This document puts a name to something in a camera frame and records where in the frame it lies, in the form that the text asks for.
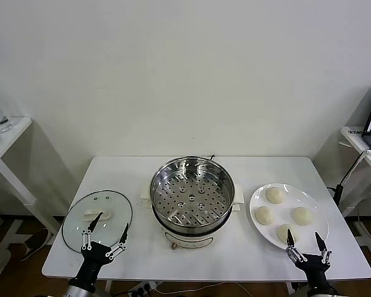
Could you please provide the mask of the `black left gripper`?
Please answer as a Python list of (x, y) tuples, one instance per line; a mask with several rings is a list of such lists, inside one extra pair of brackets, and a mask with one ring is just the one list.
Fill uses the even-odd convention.
[(103, 244), (91, 241), (91, 235), (101, 216), (102, 212), (100, 212), (96, 218), (90, 222), (86, 230), (82, 231), (81, 250), (83, 263), (77, 275), (70, 279), (69, 285), (71, 286), (83, 290), (95, 290), (95, 283), (102, 266), (110, 264), (111, 260), (126, 250), (129, 223), (126, 224), (119, 242), (114, 245), (113, 249)]

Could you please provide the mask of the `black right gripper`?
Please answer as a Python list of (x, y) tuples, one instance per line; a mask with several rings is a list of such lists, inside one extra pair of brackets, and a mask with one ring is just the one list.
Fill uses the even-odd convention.
[(309, 287), (328, 288), (329, 283), (326, 279), (325, 272), (330, 268), (332, 251), (327, 248), (325, 241), (317, 232), (315, 232), (315, 239), (320, 255), (302, 254), (296, 249), (293, 235), (288, 228), (286, 254), (295, 266), (305, 273)]

